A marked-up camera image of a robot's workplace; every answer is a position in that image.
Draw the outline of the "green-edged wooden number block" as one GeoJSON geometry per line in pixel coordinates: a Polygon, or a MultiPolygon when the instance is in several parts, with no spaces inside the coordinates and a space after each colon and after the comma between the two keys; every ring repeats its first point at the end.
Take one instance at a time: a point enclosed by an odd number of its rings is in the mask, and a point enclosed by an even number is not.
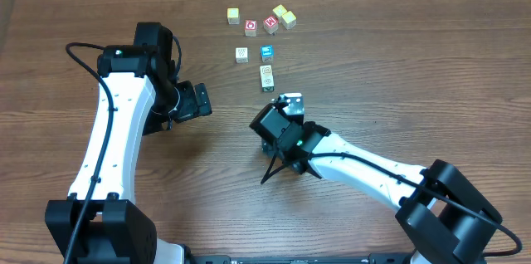
{"type": "Polygon", "coordinates": [[[272,92],[275,89],[274,79],[271,76],[263,77],[261,86],[263,92],[272,92]]]}

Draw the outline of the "tan wooden picture block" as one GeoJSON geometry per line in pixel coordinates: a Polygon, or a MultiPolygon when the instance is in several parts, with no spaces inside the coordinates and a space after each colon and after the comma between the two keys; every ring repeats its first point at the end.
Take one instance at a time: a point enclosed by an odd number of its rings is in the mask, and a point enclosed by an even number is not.
{"type": "Polygon", "coordinates": [[[260,74],[261,74],[261,79],[270,78],[271,76],[273,76],[272,66],[271,65],[260,66],[260,74]]]}

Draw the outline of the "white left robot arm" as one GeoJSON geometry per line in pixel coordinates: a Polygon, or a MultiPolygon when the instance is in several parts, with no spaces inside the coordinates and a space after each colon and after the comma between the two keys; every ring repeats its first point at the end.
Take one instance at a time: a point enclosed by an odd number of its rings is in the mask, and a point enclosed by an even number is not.
{"type": "Polygon", "coordinates": [[[212,113],[203,83],[180,81],[178,39],[159,22],[138,23],[130,45],[100,46],[99,100],[84,160],[66,199],[51,200],[45,224],[66,263],[193,263],[190,249],[158,237],[135,204],[145,135],[212,113]]]}

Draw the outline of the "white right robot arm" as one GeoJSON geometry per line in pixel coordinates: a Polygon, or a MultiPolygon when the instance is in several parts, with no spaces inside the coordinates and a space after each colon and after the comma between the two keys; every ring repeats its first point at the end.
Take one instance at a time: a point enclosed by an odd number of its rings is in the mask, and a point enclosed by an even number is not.
{"type": "Polygon", "coordinates": [[[412,263],[482,263],[502,217],[452,164],[383,158],[304,120],[301,94],[281,94],[250,127],[269,154],[298,174],[347,184],[389,207],[415,247],[412,263]]]}

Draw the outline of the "pale wooden block far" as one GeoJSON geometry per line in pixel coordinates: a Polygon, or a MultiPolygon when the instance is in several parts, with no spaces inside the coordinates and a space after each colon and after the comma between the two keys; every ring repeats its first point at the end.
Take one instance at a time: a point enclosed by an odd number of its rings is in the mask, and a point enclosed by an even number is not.
{"type": "Polygon", "coordinates": [[[237,47],[235,49],[236,63],[247,63],[249,61],[248,48],[237,47]]]}

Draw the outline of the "blue wooden block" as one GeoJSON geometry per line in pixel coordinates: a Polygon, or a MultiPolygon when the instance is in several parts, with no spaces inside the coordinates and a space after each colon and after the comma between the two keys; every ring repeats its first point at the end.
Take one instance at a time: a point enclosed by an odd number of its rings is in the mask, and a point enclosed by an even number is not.
{"type": "Polygon", "coordinates": [[[261,60],[264,63],[272,62],[274,60],[274,48],[272,45],[261,46],[261,60]]]}

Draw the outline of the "red wooden block left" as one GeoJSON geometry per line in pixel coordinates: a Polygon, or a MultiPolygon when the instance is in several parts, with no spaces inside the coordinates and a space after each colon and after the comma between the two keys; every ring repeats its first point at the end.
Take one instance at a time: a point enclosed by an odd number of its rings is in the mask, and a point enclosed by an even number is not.
{"type": "Polygon", "coordinates": [[[256,37],[257,36],[257,21],[246,20],[245,25],[244,25],[244,33],[246,37],[256,37]]]}

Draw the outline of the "red wooden block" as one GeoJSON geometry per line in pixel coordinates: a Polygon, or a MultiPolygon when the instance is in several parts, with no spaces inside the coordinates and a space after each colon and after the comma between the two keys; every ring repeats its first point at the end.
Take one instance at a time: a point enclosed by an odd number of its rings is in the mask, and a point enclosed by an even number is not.
{"type": "Polygon", "coordinates": [[[257,21],[246,20],[245,25],[244,25],[244,33],[246,37],[256,37],[257,36],[257,21]]]}
{"type": "Polygon", "coordinates": [[[274,16],[268,16],[263,21],[263,27],[268,34],[273,35],[278,31],[279,21],[274,16]]]}

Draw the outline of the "yellow wooden block left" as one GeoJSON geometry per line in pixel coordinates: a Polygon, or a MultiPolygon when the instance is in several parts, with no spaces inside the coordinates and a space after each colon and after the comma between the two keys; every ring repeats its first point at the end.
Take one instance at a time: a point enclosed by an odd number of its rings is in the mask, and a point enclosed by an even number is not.
{"type": "Polygon", "coordinates": [[[238,25],[240,23],[240,12],[237,7],[227,9],[227,21],[229,25],[238,25]]]}

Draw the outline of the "yellow wooden block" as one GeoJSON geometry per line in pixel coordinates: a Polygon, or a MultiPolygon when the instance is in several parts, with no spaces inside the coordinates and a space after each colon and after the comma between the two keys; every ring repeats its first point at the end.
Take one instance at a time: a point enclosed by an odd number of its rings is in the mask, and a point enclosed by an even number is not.
{"type": "Polygon", "coordinates": [[[238,25],[240,23],[240,12],[237,7],[227,9],[227,21],[229,25],[238,25]]]}
{"type": "Polygon", "coordinates": [[[297,22],[297,17],[292,11],[288,11],[284,13],[281,16],[281,19],[282,19],[282,23],[285,29],[287,30],[292,29],[296,25],[296,22],[297,22]]]}
{"type": "Polygon", "coordinates": [[[284,14],[287,13],[287,9],[282,5],[279,4],[272,10],[273,16],[280,22],[282,20],[282,17],[284,14]]]}

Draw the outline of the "red wooden block right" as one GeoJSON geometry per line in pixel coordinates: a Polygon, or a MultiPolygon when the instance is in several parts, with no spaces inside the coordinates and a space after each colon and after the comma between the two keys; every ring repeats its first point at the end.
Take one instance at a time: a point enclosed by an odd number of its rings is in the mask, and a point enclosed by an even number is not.
{"type": "Polygon", "coordinates": [[[274,16],[268,16],[263,21],[263,27],[268,34],[273,35],[278,31],[279,21],[274,16]]]}

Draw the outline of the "yellow wooden block right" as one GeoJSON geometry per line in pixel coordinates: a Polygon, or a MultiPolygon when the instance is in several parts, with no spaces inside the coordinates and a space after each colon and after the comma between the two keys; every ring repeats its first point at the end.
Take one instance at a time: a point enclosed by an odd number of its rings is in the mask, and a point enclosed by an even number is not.
{"type": "Polygon", "coordinates": [[[284,13],[281,16],[281,19],[282,19],[282,23],[285,29],[287,30],[292,29],[296,25],[296,22],[297,22],[297,17],[292,11],[288,11],[284,13]]]}

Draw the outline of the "yellow wooden block upper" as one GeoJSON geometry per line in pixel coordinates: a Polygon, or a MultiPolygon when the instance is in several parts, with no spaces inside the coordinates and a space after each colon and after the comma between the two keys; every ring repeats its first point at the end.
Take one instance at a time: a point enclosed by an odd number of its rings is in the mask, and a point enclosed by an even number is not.
{"type": "Polygon", "coordinates": [[[287,9],[282,5],[279,4],[272,10],[273,16],[280,22],[282,20],[282,17],[284,14],[287,13],[287,9]]]}

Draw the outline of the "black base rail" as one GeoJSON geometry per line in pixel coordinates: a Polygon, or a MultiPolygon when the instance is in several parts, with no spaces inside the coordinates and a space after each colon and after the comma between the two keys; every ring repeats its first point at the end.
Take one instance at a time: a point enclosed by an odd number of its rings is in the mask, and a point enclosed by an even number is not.
{"type": "Polygon", "coordinates": [[[229,257],[227,255],[188,256],[185,264],[405,264],[410,253],[372,253],[356,257],[229,257]]]}

